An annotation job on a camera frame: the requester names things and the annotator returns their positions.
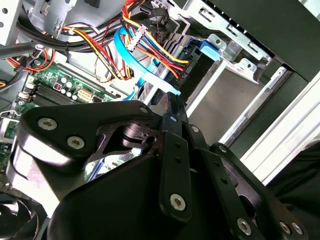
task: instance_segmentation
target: cable connector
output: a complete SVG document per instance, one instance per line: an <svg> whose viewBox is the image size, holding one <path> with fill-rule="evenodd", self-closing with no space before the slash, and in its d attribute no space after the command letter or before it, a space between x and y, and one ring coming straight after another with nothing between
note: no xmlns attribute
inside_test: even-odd
<svg viewBox="0 0 320 240"><path fill-rule="evenodd" d="M131 39L130 43L128 44L128 51L129 52L133 52L136 47L138 46L140 40L145 36L146 32L147 32L148 28L144 25L141 25L138 30L136 31L136 33L134 34L133 38Z"/></svg>

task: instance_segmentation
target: chip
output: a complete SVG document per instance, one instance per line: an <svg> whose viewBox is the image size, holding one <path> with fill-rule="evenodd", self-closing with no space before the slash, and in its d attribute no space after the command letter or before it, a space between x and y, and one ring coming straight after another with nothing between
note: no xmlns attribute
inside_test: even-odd
<svg viewBox="0 0 320 240"><path fill-rule="evenodd" d="M54 86L53 86L53 89L57 90L60 92L60 90L62 89L62 85L60 83L55 83Z"/></svg>

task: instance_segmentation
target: gray metal panel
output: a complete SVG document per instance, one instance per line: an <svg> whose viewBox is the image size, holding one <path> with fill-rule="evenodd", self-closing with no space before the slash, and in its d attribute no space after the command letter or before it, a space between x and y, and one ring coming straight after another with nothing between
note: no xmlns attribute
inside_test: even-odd
<svg viewBox="0 0 320 240"><path fill-rule="evenodd" d="M207 142L218 142L263 88L225 70L189 117Z"/></svg>

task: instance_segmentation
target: silver screw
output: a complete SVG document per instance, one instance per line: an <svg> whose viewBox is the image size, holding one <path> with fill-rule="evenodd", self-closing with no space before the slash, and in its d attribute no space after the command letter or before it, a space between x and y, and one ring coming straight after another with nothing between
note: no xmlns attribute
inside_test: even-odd
<svg viewBox="0 0 320 240"><path fill-rule="evenodd" d="M176 119L174 116L171 116L170 118L171 118L171 120L174 121L174 122L177 121L177 119Z"/></svg>
<svg viewBox="0 0 320 240"><path fill-rule="evenodd" d="M44 117L38 121L38 126L44 130L51 131L56 129L58 127L58 124L55 120L48 117Z"/></svg>
<svg viewBox="0 0 320 240"><path fill-rule="evenodd" d="M179 194L172 194L170 196L170 203L172 207L178 211L183 211L186 209L186 202L182 196Z"/></svg>
<svg viewBox="0 0 320 240"><path fill-rule="evenodd" d="M223 146L219 146L219 149L220 149L222 152L224 152L224 153L227 152L227 150L226 150Z"/></svg>
<svg viewBox="0 0 320 240"><path fill-rule="evenodd" d="M199 129L198 129L196 126L192 126L191 128L192 128L192 130L193 130L194 132L196 132L196 133L199 132Z"/></svg>
<svg viewBox="0 0 320 240"><path fill-rule="evenodd" d="M301 227L300 227L298 224L296 224L295 222L293 222L293 223L292 223L292 226L293 226L294 230L296 230L296 232L297 232L298 234L300 234L300 235L303 235L303 234L304 234L304 232L302 231Z"/></svg>
<svg viewBox="0 0 320 240"><path fill-rule="evenodd" d="M280 222L280 226L287 234L291 234L289 227L283 221Z"/></svg>
<svg viewBox="0 0 320 240"><path fill-rule="evenodd" d="M246 220L244 220L243 218L238 218L238 220L236 221L236 223L238 224L239 229L247 236L250 236L252 231L251 231L251 227L250 225L247 223Z"/></svg>
<svg viewBox="0 0 320 240"><path fill-rule="evenodd" d="M68 138L67 143L73 149L82 149L85 146L85 141L78 136L71 136Z"/></svg>
<svg viewBox="0 0 320 240"><path fill-rule="evenodd" d="M41 62L38 59L34 60L33 63L36 66L40 66L41 65Z"/></svg>
<svg viewBox="0 0 320 240"><path fill-rule="evenodd" d="M148 113L148 110L145 108L145 107L140 107L140 110L141 110L141 112L143 112L143 113L145 113L145 114L147 114Z"/></svg>

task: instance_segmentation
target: ram slot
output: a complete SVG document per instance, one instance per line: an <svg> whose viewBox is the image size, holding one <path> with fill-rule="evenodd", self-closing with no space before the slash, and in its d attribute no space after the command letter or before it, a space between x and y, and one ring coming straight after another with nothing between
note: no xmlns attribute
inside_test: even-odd
<svg viewBox="0 0 320 240"><path fill-rule="evenodd" d="M48 107L48 106L55 106L56 104L54 102L51 102L45 98L43 98L42 96L38 96L35 95L32 98L32 102L36 105L38 105L39 107Z"/></svg>
<svg viewBox="0 0 320 240"><path fill-rule="evenodd" d="M45 99L48 99L50 102L55 103L55 105L71 105L77 104L78 102L70 99L69 97L63 95L62 93L39 83L35 87L35 91L33 94L42 96Z"/></svg>

